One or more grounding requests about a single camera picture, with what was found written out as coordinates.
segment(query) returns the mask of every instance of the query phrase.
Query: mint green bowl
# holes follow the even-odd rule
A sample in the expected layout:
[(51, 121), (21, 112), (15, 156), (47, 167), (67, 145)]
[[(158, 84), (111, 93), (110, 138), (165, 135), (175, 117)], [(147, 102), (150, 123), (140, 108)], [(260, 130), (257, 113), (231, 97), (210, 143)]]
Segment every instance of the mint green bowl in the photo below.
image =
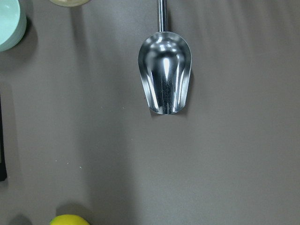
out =
[(0, 52), (19, 43), (26, 24), (26, 14), (18, 0), (0, 0)]

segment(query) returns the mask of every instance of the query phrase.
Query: black object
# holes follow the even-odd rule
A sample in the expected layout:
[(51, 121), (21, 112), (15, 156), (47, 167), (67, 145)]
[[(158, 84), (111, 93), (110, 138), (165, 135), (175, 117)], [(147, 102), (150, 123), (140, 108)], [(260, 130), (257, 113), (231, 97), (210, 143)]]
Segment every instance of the black object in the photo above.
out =
[(3, 127), (2, 127), (2, 113), (0, 100), (0, 181), (4, 181), (7, 177), (5, 159), (4, 159), (4, 144), (3, 144)]

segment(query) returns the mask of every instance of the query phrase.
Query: scoop handle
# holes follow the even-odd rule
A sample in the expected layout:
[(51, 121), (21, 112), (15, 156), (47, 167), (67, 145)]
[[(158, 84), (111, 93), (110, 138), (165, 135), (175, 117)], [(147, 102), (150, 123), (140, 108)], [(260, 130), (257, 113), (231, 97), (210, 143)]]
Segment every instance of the scoop handle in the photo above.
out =
[(167, 0), (157, 0), (157, 25), (159, 32), (168, 30)]

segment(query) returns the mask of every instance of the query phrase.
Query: lemon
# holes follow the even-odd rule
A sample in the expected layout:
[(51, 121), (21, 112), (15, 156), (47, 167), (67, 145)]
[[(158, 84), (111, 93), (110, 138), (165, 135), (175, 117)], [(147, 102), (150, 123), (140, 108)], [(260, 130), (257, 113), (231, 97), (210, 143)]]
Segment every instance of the lemon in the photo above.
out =
[(90, 225), (85, 219), (77, 215), (61, 215), (50, 221), (50, 225)]

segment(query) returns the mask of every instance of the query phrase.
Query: stainless steel scoop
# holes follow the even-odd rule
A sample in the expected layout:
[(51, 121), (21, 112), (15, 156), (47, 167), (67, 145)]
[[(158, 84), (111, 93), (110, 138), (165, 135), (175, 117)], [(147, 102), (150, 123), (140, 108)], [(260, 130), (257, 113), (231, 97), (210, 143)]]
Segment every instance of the stainless steel scoop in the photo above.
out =
[(139, 52), (142, 84), (151, 110), (173, 114), (186, 104), (192, 56), (186, 41), (167, 31), (166, 0), (157, 0), (158, 32)]

